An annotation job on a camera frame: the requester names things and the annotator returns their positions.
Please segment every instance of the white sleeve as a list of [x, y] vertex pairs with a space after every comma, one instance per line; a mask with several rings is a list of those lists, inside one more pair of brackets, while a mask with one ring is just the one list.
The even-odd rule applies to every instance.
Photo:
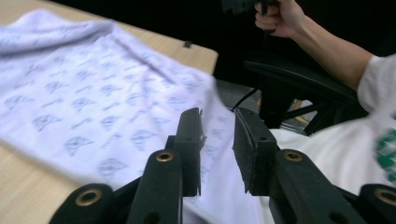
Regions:
[[374, 56], [366, 67], [358, 88], [361, 106], [369, 112], [396, 96], [396, 54]]

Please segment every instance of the person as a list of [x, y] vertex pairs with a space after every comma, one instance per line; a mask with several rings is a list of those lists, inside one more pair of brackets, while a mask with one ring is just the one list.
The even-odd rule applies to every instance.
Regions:
[[359, 194], [361, 186], [396, 185], [396, 55], [377, 57], [332, 35], [308, 18], [294, 0], [278, 6], [256, 5], [256, 26], [290, 38], [331, 76], [357, 90], [369, 116], [317, 132], [310, 137], [271, 130], [280, 148], [306, 154], [335, 185]]

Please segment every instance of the table top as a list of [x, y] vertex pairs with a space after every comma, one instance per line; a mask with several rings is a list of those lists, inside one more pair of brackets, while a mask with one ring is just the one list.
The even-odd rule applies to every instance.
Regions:
[[[49, 9], [71, 21], [102, 19], [48, 1], [1, 0], [0, 24], [9, 24], [24, 13], [38, 8]], [[214, 50], [196, 45], [184, 48], [181, 40], [123, 23], [120, 26], [160, 53], [208, 74], [213, 73], [218, 57]], [[0, 186], [0, 223], [48, 223], [59, 205], [79, 184], [0, 143]]]

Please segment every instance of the folded cloth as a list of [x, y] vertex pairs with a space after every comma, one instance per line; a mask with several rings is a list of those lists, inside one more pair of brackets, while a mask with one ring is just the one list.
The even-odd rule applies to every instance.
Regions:
[[234, 115], [215, 79], [148, 48], [113, 21], [74, 23], [46, 11], [0, 27], [0, 139], [34, 161], [118, 189], [203, 109], [202, 196], [185, 223], [262, 223], [233, 151]]

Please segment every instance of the hand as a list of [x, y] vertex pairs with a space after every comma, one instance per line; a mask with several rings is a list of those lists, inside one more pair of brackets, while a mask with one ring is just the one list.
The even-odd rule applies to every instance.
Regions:
[[271, 35], [293, 37], [304, 27], [305, 14], [294, 0], [277, 0], [279, 6], [268, 6], [267, 13], [262, 15], [262, 6], [255, 6], [256, 26], [263, 30], [275, 30]]

